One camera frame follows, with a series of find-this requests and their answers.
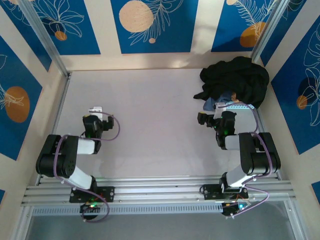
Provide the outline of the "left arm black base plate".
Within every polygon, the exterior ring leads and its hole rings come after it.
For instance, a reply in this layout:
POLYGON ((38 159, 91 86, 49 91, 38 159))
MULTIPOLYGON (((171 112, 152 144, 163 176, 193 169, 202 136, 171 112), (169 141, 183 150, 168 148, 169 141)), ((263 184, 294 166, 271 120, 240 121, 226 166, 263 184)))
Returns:
MULTIPOLYGON (((113 186, 98 186, 91 190, 97 195, 101 196, 108 203, 114 201, 115 187, 113 186)), ((91 193, 83 192, 81 190, 72 190, 69 197, 70 203, 90 204, 90 203, 102 203, 103 201, 91 193)))

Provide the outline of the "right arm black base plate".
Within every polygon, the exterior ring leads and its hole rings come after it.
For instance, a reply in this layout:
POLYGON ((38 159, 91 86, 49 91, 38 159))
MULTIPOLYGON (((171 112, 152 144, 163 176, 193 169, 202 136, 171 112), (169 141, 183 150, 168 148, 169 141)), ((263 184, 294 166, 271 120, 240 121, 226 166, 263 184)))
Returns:
POLYGON ((246 188, 222 189, 219 184, 204 184, 199 188, 200 194, 205 200, 238 200, 248 199, 249 194, 246 188))

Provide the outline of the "black t-shirt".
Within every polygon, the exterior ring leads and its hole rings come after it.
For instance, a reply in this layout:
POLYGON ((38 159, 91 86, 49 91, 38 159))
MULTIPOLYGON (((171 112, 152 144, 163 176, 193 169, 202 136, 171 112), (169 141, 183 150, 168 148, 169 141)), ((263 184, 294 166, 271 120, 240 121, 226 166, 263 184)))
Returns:
POLYGON ((247 105, 259 108, 265 99, 270 81, 267 70, 252 62, 252 59, 237 56, 231 61, 219 61, 203 68, 199 74, 203 82, 202 92, 194 99, 217 100, 226 92, 235 93, 235 98, 247 105))

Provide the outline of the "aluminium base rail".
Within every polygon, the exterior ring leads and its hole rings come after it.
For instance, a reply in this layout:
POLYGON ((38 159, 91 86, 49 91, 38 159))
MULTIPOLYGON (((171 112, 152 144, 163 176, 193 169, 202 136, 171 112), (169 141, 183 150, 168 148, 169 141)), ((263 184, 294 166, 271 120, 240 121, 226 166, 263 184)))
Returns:
MULTIPOLYGON (((98 186, 115 188, 114 204, 173 204, 204 202, 200 187, 217 184, 218 176, 176 176, 142 178, 98 178, 98 186)), ((294 199, 296 194, 289 180, 275 175, 260 178, 248 184, 249 200, 260 201, 270 194, 269 201, 294 199)), ((22 206, 67 206, 71 188, 57 179, 41 177, 39 185, 28 186, 22 198, 22 206)))

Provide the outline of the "blue t-shirt with print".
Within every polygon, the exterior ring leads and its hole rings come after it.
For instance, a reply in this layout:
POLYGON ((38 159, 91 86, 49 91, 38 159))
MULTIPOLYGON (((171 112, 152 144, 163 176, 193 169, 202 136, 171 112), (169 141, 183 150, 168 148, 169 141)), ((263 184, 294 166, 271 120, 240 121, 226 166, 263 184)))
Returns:
POLYGON ((234 103, 239 102, 235 92, 226 91, 222 93, 217 99, 209 97, 203 105, 203 110, 213 112, 214 105, 216 103, 229 103, 229 102, 234 102, 234 103))

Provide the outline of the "aluminium frame post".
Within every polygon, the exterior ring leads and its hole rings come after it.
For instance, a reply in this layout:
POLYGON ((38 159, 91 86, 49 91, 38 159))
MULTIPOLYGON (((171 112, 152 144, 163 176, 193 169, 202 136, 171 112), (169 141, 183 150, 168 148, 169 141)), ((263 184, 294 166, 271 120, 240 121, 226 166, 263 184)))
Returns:
POLYGON ((260 59, 261 53, 267 45, 270 37, 272 36, 279 20, 285 12, 290 0, 277 0, 275 6, 270 13, 270 16, 251 52, 251 59, 253 63, 257 63, 260 59))
POLYGON ((70 72, 67 70, 65 64, 63 63, 59 51, 57 50, 54 42, 48 34, 33 5, 28 0, 17 0, 17 2, 19 8, 21 9, 28 23, 37 35, 37 38, 48 53, 49 57, 55 63, 62 75, 68 80, 70 72))

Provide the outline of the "light blue slotted strip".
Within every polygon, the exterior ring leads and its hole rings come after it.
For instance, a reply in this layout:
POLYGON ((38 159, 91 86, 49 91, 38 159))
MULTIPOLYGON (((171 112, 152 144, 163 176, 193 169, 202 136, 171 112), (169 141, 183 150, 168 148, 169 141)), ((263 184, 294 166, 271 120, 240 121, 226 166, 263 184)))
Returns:
POLYGON ((238 110, 246 110, 246 109, 252 109, 254 110, 255 107, 251 104, 243 104, 243 103, 231 103, 228 104, 226 109, 238 109, 238 110))

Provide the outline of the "blue floral wall poster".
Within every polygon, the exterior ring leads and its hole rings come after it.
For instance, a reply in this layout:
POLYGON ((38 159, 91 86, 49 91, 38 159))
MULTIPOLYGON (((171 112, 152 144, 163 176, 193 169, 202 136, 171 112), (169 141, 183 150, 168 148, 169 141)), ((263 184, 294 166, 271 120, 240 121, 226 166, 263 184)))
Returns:
POLYGON ((277 1, 225 0, 211 51, 251 51, 277 1))
POLYGON ((17 160, 42 86, 0 36, 0 154, 17 160))
POLYGON ((291 27, 293 21, 299 14, 301 8, 307 0, 289 0, 286 9, 284 10, 277 26, 275 27, 271 37, 264 47, 260 58, 264 66, 267 65, 272 55, 276 51, 285 34, 291 27))
POLYGON ((110 0, 122 54, 188 53, 199 0, 110 0))
POLYGON ((0 6, 27 42, 33 53, 47 72, 49 72, 52 59, 48 55, 41 41, 29 24, 27 18, 19 7, 18 0, 0 0, 0 6))
POLYGON ((320 144, 320 21, 271 82, 299 154, 320 144))
POLYGON ((84 0, 32 0, 60 55, 100 55, 84 0))

